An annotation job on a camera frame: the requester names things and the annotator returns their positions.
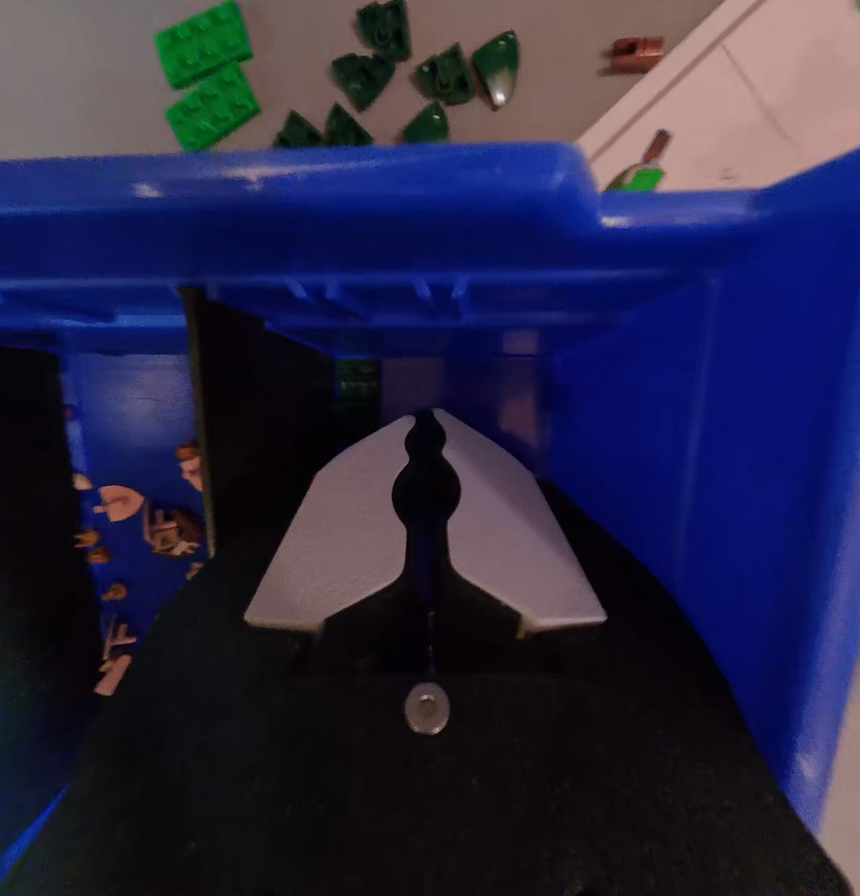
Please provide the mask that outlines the white instruction sheet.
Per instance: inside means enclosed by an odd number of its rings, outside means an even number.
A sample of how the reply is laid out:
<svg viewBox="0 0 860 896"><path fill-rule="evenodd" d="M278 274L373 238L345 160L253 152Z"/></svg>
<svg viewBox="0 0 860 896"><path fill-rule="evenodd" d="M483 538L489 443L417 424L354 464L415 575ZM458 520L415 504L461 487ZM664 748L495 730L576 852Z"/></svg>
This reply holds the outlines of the white instruction sheet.
<svg viewBox="0 0 860 896"><path fill-rule="evenodd" d="M772 185L860 148L860 2L722 3L577 141L600 186L671 134L660 190Z"/></svg>

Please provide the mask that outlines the small brown brick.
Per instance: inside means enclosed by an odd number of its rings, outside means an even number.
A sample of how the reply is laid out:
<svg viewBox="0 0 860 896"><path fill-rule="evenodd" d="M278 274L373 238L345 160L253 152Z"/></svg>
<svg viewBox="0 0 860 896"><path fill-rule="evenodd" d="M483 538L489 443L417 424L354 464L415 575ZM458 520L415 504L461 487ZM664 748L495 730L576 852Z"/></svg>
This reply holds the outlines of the small brown brick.
<svg viewBox="0 0 860 896"><path fill-rule="evenodd" d="M648 73L665 55L665 42L663 36L616 39L604 52L604 71L609 75Z"/></svg>

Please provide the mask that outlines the dark bin divider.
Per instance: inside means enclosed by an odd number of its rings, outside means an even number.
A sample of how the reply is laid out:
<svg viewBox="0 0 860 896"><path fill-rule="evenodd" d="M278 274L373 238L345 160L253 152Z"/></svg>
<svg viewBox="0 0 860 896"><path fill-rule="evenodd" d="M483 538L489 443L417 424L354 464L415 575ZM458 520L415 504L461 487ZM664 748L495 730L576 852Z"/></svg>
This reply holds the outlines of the dark bin divider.
<svg viewBox="0 0 860 896"><path fill-rule="evenodd" d="M180 287L209 551L279 530L334 453L330 357Z"/></svg>

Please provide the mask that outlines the pile of dark green wedges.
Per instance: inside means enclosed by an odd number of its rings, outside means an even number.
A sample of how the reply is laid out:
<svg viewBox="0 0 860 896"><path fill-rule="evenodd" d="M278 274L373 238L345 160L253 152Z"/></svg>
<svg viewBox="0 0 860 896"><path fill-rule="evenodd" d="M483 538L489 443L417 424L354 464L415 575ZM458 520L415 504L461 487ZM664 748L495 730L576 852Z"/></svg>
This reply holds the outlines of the pile of dark green wedges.
<svg viewBox="0 0 860 896"><path fill-rule="evenodd" d="M389 87L398 67L411 61L409 9L405 1L371 2L357 9L355 24L369 55L348 53L331 62L331 75L353 112L364 113ZM405 144L450 140L447 110L472 102L478 93L492 109L505 107L514 95L521 71L521 45L508 29L488 40L470 57L459 43L421 62L411 82L426 100L402 128ZM323 129L300 113L288 113L271 146L279 150L367 147L375 140L354 117L336 103Z"/></svg>

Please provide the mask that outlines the bright green plate brick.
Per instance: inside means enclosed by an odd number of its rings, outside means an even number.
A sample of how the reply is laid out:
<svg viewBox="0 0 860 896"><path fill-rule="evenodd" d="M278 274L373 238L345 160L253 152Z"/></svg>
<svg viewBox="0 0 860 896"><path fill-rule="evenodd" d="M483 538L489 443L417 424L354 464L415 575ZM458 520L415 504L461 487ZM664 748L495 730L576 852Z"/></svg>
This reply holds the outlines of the bright green plate brick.
<svg viewBox="0 0 860 896"><path fill-rule="evenodd" d="M234 1L158 31L154 42L167 83L176 91L230 63L245 63L254 57L242 11Z"/></svg>
<svg viewBox="0 0 860 896"><path fill-rule="evenodd" d="M228 63L167 107L165 118L181 150L208 151L261 114L242 64Z"/></svg>

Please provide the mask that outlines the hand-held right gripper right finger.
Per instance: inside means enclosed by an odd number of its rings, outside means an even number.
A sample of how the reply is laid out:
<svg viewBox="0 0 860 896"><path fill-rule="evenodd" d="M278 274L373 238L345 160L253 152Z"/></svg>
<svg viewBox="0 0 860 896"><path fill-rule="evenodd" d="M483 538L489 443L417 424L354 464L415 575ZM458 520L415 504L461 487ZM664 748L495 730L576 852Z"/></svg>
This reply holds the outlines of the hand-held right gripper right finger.
<svg viewBox="0 0 860 896"><path fill-rule="evenodd" d="M447 411L433 414L459 485L447 523L453 571L516 614L518 639L603 624L606 611L536 477Z"/></svg>

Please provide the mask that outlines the pile of tan bricks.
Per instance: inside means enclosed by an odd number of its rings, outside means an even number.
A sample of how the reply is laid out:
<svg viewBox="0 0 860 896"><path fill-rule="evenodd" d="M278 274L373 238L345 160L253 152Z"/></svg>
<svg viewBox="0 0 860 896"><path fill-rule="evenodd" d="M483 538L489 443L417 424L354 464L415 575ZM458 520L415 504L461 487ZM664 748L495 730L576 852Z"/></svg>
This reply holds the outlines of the pile of tan bricks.
<svg viewBox="0 0 860 896"><path fill-rule="evenodd" d="M182 478L197 492L202 492L202 455L199 442L189 440L178 446L175 456ZM78 491L93 489L86 475L74 474L73 485ZM202 548L205 538L200 520L182 508L166 511L154 507L151 501L132 487L113 485L98 489L100 504L93 507L95 514L102 514L111 523L133 520L140 517L144 543L155 557L185 561L190 564L185 572L185 580L191 581L204 568L203 560L191 559ZM75 546L84 549L85 559L90 566L105 566L111 562L109 548L102 543L100 534L85 530L76 535ZM129 631L129 624L121 621L114 605L128 598L129 589L122 581L111 581L99 595L101 610L102 650L99 666L99 680L94 694L101 698L114 695L122 678L130 668L133 656L123 652L134 645L139 636Z"/></svg>

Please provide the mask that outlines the blue plastic bin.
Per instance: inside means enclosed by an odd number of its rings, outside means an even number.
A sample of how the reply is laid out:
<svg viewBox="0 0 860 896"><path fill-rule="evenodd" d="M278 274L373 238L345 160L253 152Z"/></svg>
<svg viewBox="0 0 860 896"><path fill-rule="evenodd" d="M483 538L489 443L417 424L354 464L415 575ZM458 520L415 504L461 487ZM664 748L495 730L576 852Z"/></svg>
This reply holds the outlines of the blue plastic bin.
<svg viewBox="0 0 860 896"><path fill-rule="evenodd" d="M73 359L106 485L147 489L180 287L331 358L324 466L416 418L404 570L305 633L244 620L298 508L213 554L0 894L853 893L813 828L860 652L860 150L684 194L553 143L0 162L0 342ZM434 409L536 477L603 624L516 638L453 571Z"/></svg>

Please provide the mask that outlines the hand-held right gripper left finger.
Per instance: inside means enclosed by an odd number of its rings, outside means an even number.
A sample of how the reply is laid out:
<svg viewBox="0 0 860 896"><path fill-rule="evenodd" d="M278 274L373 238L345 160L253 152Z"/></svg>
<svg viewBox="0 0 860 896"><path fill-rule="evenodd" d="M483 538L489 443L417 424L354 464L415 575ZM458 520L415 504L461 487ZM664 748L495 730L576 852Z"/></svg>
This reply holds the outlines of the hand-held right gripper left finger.
<svg viewBox="0 0 860 896"><path fill-rule="evenodd" d="M245 610L247 624L318 633L399 578L407 534L393 487L409 464L415 422L394 420L317 472Z"/></svg>

